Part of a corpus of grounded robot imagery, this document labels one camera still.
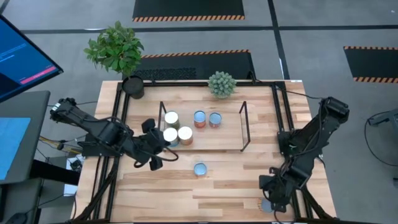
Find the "tin can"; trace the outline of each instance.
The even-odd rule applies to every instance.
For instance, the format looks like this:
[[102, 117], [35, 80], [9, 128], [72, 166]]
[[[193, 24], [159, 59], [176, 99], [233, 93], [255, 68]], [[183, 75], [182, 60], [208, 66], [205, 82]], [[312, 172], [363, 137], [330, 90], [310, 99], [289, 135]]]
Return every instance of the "tin can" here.
[[206, 114], [204, 111], [196, 111], [193, 114], [193, 123], [196, 128], [204, 128], [206, 126]]
[[193, 172], [196, 176], [204, 176], [207, 173], [207, 166], [204, 163], [199, 162], [193, 166]]
[[171, 143], [170, 147], [175, 147], [178, 145], [178, 134], [175, 128], [167, 128], [164, 130], [163, 138]]
[[169, 111], [164, 115], [164, 121], [170, 128], [178, 130], [180, 128], [180, 121], [178, 120], [178, 114], [175, 111]]
[[212, 128], [218, 128], [221, 125], [221, 115], [219, 113], [210, 114], [209, 125]]
[[182, 127], [178, 130], [178, 138], [180, 139], [181, 144], [184, 146], [189, 146], [193, 142], [193, 133], [192, 129], [189, 127]]

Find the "blue screen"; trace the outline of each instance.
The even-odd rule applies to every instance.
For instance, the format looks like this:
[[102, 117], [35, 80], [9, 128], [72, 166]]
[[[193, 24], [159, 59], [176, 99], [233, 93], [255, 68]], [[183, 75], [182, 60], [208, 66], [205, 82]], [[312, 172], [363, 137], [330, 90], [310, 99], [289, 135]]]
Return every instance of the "blue screen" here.
[[56, 65], [0, 19], [0, 99], [55, 72]]

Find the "black plant pot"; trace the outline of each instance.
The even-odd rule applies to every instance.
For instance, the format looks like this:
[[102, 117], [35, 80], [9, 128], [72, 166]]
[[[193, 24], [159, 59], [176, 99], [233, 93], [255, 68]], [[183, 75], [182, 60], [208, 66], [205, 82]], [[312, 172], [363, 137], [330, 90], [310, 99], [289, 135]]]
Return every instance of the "black plant pot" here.
[[144, 81], [137, 75], [131, 75], [122, 82], [122, 89], [134, 99], [140, 99], [144, 96]]

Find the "gray floor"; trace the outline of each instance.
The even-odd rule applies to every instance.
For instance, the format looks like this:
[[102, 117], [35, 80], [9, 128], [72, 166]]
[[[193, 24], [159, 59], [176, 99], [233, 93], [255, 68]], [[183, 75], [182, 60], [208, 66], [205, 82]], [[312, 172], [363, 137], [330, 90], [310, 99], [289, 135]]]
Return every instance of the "gray floor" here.
[[[267, 1], [243, 0], [246, 21], [131, 22], [132, 0], [11, 0], [4, 15], [20, 29], [94, 29], [120, 20], [129, 27], [271, 26]], [[389, 0], [274, 0], [280, 26], [356, 26], [398, 24], [398, 2]], [[65, 70], [34, 90], [50, 90], [51, 103], [59, 98], [96, 100], [103, 80], [120, 75], [95, 70], [83, 49], [97, 34], [29, 35]], [[282, 79], [273, 31], [139, 33], [145, 54], [249, 49], [260, 79]], [[336, 212], [343, 220], [396, 223], [398, 189], [392, 184], [396, 169], [369, 153], [363, 126], [374, 113], [397, 107], [395, 84], [356, 83], [344, 52], [345, 45], [398, 47], [398, 30], [313, 30], [281, 32], [291, 79], [303, 80], [313, 96], [334, 96], [351, 109], [349, 121], [324, 148], [326, 171]], [[312, 114], [318, 102], [310, 100]], [[95, 105], [82, 107], [94, 113]], [[42, 135], [53, 139], [83, 134], [77, 128], [46, 120]], [[398, 140], [389, 124], [369, 128], [369, 143], [383, 159], [398, 164]], [[46, 156], [63, 154], [39, 146]], [[46, 208], [41, 223], [68, 219], [72, 205]]]

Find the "potted plant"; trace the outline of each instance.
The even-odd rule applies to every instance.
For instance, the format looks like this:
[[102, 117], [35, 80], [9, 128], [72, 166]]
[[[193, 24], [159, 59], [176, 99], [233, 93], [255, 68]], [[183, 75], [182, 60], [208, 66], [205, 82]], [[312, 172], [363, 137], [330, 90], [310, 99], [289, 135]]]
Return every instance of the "potted plant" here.
[[220, 99], [225, 99], [234, 93], [236, 80], [228, 73], [216, 72], [209, 78], [209, 88], [211, 93]]
[[109, 27], [97, 37], [97, 40], [88, 41], [89, 48], [84, 49], [87, 59], [95, 67], [105, 67], [123, 75], [123, 90], [133, 98], [144, 95], [144, 84], [140, 77], [132, 76], [133, 71], [141, 61], [141, 50], [144, 50], [140, 40], [135, 37], [132, 28], [122, 27], [119, 21], [114, 27]]

